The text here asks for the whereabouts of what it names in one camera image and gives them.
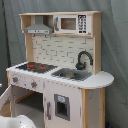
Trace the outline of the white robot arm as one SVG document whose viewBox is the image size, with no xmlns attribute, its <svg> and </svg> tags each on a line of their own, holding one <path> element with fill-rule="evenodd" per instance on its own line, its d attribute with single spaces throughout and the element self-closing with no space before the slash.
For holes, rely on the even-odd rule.
<svg viewBox="0 0 128 128">
<path fill-rule="evenodd" d="M 0 116 L 0 128 L 36 128 L 31 119 L 25 115 L 17 117 Z"/>
</svg>

